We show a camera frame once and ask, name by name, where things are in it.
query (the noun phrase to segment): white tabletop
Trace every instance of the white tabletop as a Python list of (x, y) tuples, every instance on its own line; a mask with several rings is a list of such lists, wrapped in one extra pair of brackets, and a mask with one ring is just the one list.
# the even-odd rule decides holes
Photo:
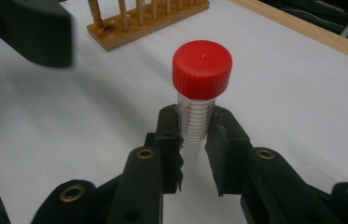
[[(29, 63), (0, 40), (0, 195), (12, 223), (29, 223), (63, 182), (100, 186), (121, 174), (159, 110), (176, 103), (172, 56), (195, 39), (230, 51), (230, 84), (217, 104), (254, 146), (277, 150), (325, 191), (348, 177), (348, 56), (224, 0), (105, 52), (87, 33), (87, 1), (63, 6), (76, 27), (72, 67)], [(118, 14), (115, 1), (100, 6), (103, 18)], [(217, 197), (204, 151), (184, 181), (164, 196), (164, 223), (244, 223), (239, 196)]]

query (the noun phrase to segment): test tube rack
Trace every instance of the test tube rack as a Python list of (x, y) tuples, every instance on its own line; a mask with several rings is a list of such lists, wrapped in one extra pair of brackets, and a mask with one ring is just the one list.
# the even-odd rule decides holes
[(209, 7), (207, 0), (151, 0), (150, 4), (144, 4), (143, 0), (135, 1), (136, 8), (127, 11), (125, 0), (118, 0), (120, 14), (102, 20), (98, 0), (89, 0), (94, 23), (88, 25), (87, 29), (106, 51), (128, 44)]

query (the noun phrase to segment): red screw cap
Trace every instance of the red screw cap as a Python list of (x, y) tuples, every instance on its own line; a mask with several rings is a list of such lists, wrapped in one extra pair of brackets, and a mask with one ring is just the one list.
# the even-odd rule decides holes
[(189, 99), (213, 99), (229, 85), (231, 68), (231, 55), (223, 46), (207, 40), (188, 42), (174, 54), (174, 86)]

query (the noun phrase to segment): table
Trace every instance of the table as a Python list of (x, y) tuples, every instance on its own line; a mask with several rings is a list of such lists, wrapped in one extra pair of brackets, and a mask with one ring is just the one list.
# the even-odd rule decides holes
[[(159, 110), (176, 102), (172, 56), (195, 39), (230, 51), (230, 84), (217, 104), (254, 146), (277, 150), (327, 192), (348, 177), (348, 56), (223, 0), (105, 52), (87, 33), (87, 1), (63, 6), (76, 28), (72, 67), (29, 63), (0, 40), (0, 195), (12, 223), (29, 223), (63, 182), (100, 186), (122, 172), (128, 153), (155, 131)], [(100, 6), (103, 18), (118, 14), (115, 2)], [(163, 220), (244, 223), (239, 200), (217, 197), (203, 152), (183, 191), (164, 195)]]

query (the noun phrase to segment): clear plastic tube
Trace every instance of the clear plastic tube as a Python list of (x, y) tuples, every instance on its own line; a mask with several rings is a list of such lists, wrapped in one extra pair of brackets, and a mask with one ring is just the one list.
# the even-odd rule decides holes
[(184, 172), (190, 172), (197, 164), (202, 139), (208, 132), (209, 123), (215, 107), (215, 98), (210, 100), (191, 100), (178, 93), (179, 122), (184, 139), (180, 150)]

